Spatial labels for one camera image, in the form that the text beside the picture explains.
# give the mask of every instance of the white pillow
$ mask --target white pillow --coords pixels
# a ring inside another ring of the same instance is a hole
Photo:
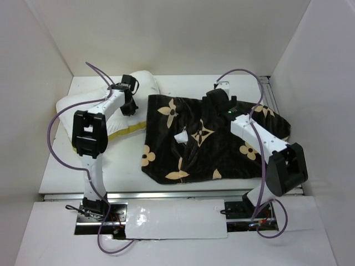
[[[139,82],[139,89],[133,96],[135,103],[138,106],[135,114],[132,116],[124,116],[119,108],[107,121],[107,133],[109,140],[121,135],[132,133],[136,130],[145,129],[146,127],[146,113],[148,109],[148,95],[160,94],[158,85],[153,75],[148,71],[137,71],[131,76],[135,77]],[[57,112],[63,110],[69,105],[81,102],[90,101],[103,98],[107,92],[107,86],[99,89],[95,89],[88,93],[80,93],[76,95],[68,95],[57,102]],[[77,110],[88,110],[90,107],[96,105],[85,104],[79,105],[61,114],[60,121],[64,125],[67,131],[68,137],[72,140],[73,133],[73,116]]]

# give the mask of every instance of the white wall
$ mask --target white wall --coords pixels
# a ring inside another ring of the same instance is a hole
[[[0,1],[0,265],[13,265],[72,75],[23,0]]]
[[[355,260],[355,8],[311,0],[272,75],[292,140],[306,149],[308,186],[339,266]]]
[[[74,75],[271,75],[310,0],[28,0]]]

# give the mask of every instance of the brown fabric with floral pattern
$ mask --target brown fabric with floral pattern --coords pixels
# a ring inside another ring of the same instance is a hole
[[[254,105],[238,101],[237,109]],[[289,123],[266,106],[253,119],[280,139],[290,135]],[[201,100],[150,95],[146,122],[141,169],[160,184],[261,176],[260,154],[208,117]],[[189,140],[178,144],[174,136],[185,130]]]

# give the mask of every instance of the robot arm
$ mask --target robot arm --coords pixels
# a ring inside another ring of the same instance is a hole
[[[102,159],[108,145],[106,121],[119,108],[123,115],[135,113],[138,107],[132,91],[136,82],[132,76],[123,75],[121,83],[112,85],[111,92],[108,90],[105,101],[74,114],[72,145],[77,149],[83,168],[89,170],[94,187],[104,198],[107,198],[107,192],[103,182]],[[85,211],[104,214],[107,204],[93,191],[86,174],[84,184]]]
[[[253,124],[260,135],[264,150],[266,170],[266,183],[260,204],[281,197],[290,190],[308,180],[307,167],[303,148],[294,143],[278,139],[260,126],[249,115],[242,114],[236,108],[236,97],[229,100],[222,89],[215,89],[207,93],[202,99],[202,104],[213,119],[217,119],[221,126],[230,129],[231,133],[248,142],[255,150],[261,153],[260,145],[252,128]],[[243,201],[253,212],[257,205],[260,186],[243,196]]]

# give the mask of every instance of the yellow fabric edge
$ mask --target yellow fabric edge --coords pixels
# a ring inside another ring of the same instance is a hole
[[[137,130],[145,129],[146,128],[146,121],[140,122],[133,126],[128,126],[126,129],[121,129],[109,135],[109,141],[113,140],[118,136],[128,135],[130,133],[136,132]]]

